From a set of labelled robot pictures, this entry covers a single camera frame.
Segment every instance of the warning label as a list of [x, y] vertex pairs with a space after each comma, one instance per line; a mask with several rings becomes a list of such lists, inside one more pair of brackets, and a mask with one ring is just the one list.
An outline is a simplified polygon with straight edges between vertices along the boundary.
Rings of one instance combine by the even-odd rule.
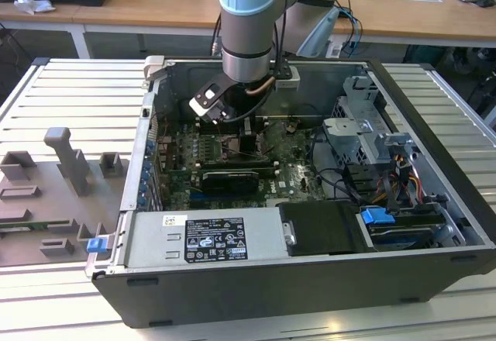
[[184, 259], [189, 264], [248, 259], [242, 218], [189, 219], [184, 244]]

